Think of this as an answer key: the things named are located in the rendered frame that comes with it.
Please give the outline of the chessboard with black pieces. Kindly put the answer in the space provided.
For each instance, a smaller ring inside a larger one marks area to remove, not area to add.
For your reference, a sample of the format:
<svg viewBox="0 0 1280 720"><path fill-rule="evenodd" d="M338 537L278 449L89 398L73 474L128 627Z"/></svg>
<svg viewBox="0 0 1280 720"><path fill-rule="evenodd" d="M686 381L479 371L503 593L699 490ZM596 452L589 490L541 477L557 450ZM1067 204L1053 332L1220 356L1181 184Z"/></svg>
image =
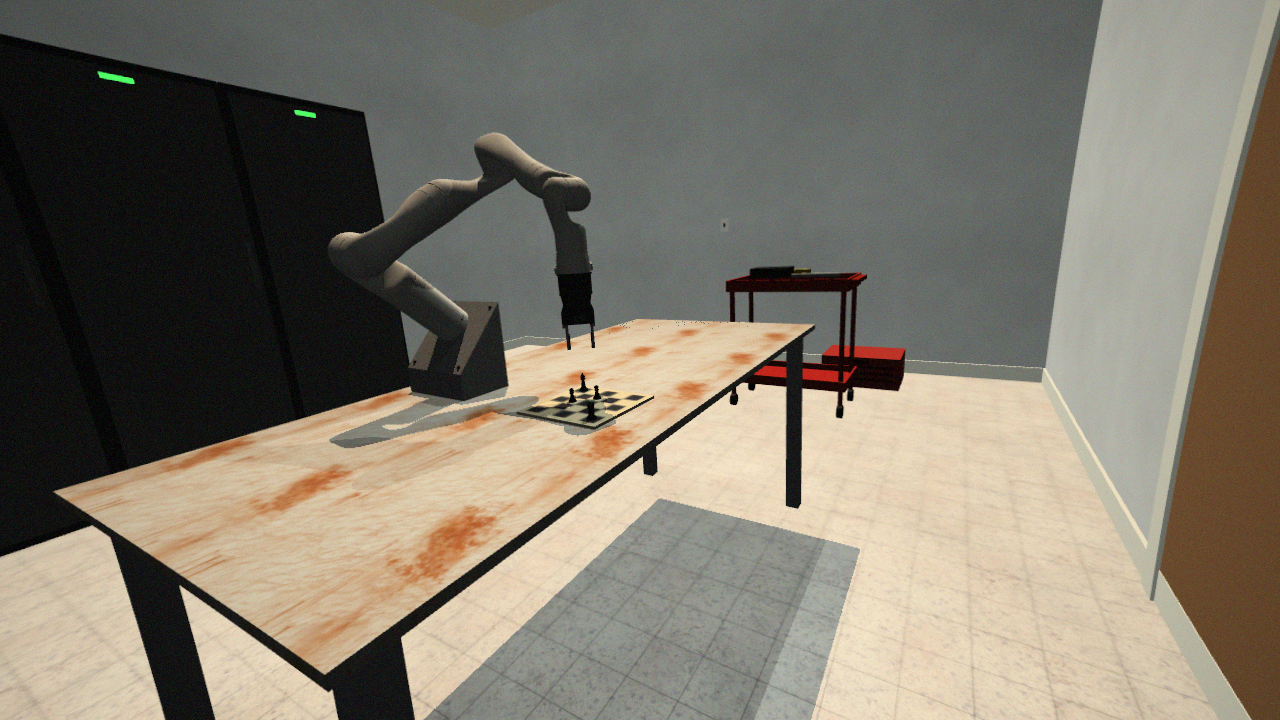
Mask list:
<svg viewBox="0 0 1280 720"><path fill-rule="evenodd" d="M594 400L594 387L586 387L588 391L579 391L581 386L573 388L573 397L577 402L570 404L570 391L566 391L564 393L556 395L554 397L534 404L532 406L524 407L522 410L518 410L517 414L595 430L596 428L605 425L605 423L612 421L625 413L628 413L654 398L654 395L640 395L620 389L598 388L602 398ZM588 402L594 402L593 409L596 415L596 420L588 420Z"/></svg>

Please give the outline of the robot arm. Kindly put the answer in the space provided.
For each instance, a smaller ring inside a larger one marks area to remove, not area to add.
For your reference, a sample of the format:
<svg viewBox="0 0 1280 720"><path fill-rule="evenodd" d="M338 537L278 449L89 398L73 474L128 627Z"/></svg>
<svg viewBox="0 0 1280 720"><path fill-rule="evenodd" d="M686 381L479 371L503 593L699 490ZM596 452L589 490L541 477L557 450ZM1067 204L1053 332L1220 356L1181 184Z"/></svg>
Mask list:
<svg viewBox="0 0 1280 720"><path fill-rule="evenodd" d="M543 199L556 234L556 252L588 250L585 227L567 213L582 211L591 200L582 179L534 160L506 135L484 135L474 149L483 168L477 179L431 181L411 193L381 225L364 234L337 234L328 246L328 256L339 272L444 341L465 331L468 314L396 260L477 200L516 179Z"/></svg>

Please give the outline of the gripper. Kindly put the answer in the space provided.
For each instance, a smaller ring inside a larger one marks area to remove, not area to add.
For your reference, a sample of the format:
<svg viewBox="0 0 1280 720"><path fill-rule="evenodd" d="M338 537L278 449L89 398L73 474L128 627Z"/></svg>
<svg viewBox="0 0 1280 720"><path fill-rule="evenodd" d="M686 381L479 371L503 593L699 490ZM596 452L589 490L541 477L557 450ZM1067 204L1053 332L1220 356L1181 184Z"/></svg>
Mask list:
<svg viewBox="0 0 1280 720"><path fill-rule="evenodd" d="M590 324L591 345L595 348L595 318L591 304L593 263L588 250L556 252L554 272L558 275L559 295L563 304L561 311L562 328L566 331L567 350L571 350L568 325ZM573 297L576 296L576 297Z"/></svg>

